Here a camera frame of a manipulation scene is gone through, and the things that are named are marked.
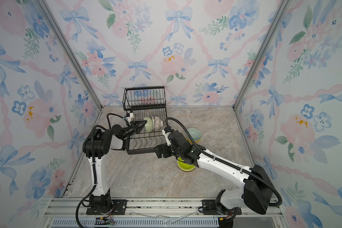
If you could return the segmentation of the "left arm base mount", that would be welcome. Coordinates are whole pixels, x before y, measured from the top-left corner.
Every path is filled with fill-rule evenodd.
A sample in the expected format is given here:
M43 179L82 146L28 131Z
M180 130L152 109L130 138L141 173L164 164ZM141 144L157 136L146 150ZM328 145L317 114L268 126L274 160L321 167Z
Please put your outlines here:
M113 199L105 203L90 203L86 215L125 215L127 202L125 199Z

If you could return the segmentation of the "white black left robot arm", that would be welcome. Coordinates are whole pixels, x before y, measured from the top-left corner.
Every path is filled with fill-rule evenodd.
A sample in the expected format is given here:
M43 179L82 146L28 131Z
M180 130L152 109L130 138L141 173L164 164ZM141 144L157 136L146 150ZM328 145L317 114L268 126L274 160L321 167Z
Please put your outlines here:
M110 187L106 180L104 157L110 151L126 151L133 135L139 134L147 121L131 121L126 127L116 124L111 128L95 125L83 143L83 153L91 167L93 187L86 196L90 207L112 209Z

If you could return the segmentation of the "white maroon patterned bowl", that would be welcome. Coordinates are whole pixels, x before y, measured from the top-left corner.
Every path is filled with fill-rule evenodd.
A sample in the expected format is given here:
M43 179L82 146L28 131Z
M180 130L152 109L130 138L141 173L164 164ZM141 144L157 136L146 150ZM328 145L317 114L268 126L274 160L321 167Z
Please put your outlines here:
M159 118L159 130L163 128L163 120Z

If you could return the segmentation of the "blue yellow patterned bowl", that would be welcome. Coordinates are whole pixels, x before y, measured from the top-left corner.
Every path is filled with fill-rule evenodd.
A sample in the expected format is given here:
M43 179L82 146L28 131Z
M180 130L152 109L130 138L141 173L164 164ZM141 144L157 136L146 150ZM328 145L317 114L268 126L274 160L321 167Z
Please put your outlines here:
M158 116L151 116L152 120L153 120L153 131L157 132L159 131L159 117Z

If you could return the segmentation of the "lime green bowl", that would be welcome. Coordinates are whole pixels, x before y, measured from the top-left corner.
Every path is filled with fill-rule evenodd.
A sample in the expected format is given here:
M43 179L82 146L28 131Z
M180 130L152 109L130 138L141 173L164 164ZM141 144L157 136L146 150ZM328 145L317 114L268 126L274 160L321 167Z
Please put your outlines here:
M178 165L179 169L181 169L184 172L191 172L196 168L196 166L194 166L194 165L189 165L189 164L185 163L184 160L180 157L177 158L177 160L178 160L177 165Z

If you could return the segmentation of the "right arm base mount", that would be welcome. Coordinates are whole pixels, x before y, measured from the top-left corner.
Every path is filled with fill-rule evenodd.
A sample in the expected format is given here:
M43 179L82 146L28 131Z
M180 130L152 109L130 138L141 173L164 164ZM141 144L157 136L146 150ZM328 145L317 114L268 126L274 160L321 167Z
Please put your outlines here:
M198 212L203 215L221 215L221 216L229 216L229 215L241 215L241 208L232 208L227 209L220 202L216 203L214 199L203 199L201 201L202 206L198 208Z

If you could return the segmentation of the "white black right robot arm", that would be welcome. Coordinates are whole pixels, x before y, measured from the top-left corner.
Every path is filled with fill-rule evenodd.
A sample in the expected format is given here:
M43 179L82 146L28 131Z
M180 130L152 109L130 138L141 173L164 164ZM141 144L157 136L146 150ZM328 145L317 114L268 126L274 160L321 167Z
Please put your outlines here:
M166 142L156 146L158 158L180 158L182 163L209 170L238 187L232 191L221 190L212 205L202 207L202 213L229 215L237 208L248 207L257 214L266 214L271 205L273 184L264 168L228 161L203 146L190 143L179 131L166 128L162 134Z

